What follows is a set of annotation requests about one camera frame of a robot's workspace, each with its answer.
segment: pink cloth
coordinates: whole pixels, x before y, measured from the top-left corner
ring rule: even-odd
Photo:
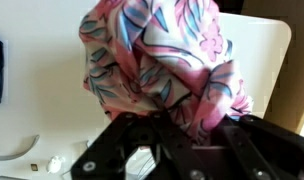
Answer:
[[[212,0],[101,0],[83,19],[84,87],[106,114],[168,110],[193,140],[251,112]]]

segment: metal part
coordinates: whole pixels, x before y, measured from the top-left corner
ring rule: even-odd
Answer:
[[[173,167],[177,170],[180,179],[190,179],[192,169],[199,170],[210,177],[204,162],[192,150],[192,143],[184,136],[182,130],[172,123],[169,114],[157,112],[151,114],[151,117],[153,128],[159,132],[160,142],[166,145],[163,145],[163,151],[173,162]]]
[[[247,179],[264,178],[266,174],[270,176],[269,179],[258,180],[280,179],[241,128],[233,126],[224,127],[223,132],[239,163],[243,167]],[[253,170],[256,169],[258,170],[257,173],[253,174]]]
[[[247,132],[262,155],[278,164],[279,169],[295,177],[297,172],[304,171],[304,137],[253,115],[241,117],[238,127]]]
[[[255,177],[257,180],[271,180],[270,174],[265,171],[256,171]]]
[[[95,164],[95,162],[93,162],[93,161],[86,162],[86,163],[83,165],[83,170],[84,170],[85,172],[94,171],[95,168],[96,168],[96,164]]]
[[[205,180],[204,174],[199,170],[192,170],[190,176],[192,180]]]

